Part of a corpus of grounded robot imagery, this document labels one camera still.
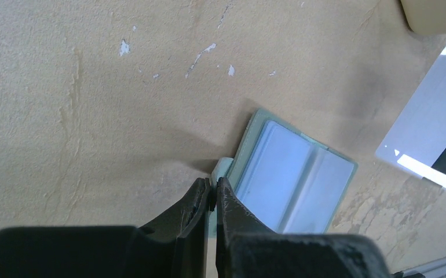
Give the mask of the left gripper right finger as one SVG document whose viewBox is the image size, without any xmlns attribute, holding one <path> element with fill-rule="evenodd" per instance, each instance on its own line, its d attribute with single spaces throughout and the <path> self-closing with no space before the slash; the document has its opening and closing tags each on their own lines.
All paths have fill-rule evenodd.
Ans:
<svg viewBox="0 0 446 278">
<path fill-rule="evenodd" d="M 216 186 L 219 277 L 390 277 L 365 236 L 279 234 L 236 197 L 227 178 Z"/>
</svg>

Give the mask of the green card holder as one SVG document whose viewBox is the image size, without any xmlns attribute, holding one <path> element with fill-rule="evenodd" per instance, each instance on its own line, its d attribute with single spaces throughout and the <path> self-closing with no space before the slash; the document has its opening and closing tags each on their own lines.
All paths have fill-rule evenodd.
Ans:
<svg viewBox="0 0 446 278">
<path fill-rule="evenodd" d="M 356 170 L 349 157 L 259 108 L 235 156 L 217 162 L 211 183 L 227 178 L 237 199 L 274 232 L 321 234 Z"/>
</svg>

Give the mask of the silver striped credit card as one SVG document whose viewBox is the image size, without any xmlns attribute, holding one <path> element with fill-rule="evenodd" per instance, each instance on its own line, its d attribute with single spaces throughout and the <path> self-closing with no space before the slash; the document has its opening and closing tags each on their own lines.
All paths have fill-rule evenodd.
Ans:
<svg viewBox="0 0 446 278">
<path fill-rule="evenodd" d="M 446 189 L 446 47 L 375 154 L 408 174 Z"/>
</svg>

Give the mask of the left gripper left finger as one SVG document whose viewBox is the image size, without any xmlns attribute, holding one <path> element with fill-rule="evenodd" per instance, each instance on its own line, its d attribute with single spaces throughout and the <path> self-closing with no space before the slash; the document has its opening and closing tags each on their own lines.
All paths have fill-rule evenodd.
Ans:
<svg viewBox="0 0 446 278">
<path fill-rule="evenodd" d="M 210 181 L 142 226 L 0 230 L 0 277 L 204 277 Z"/>
</svg>

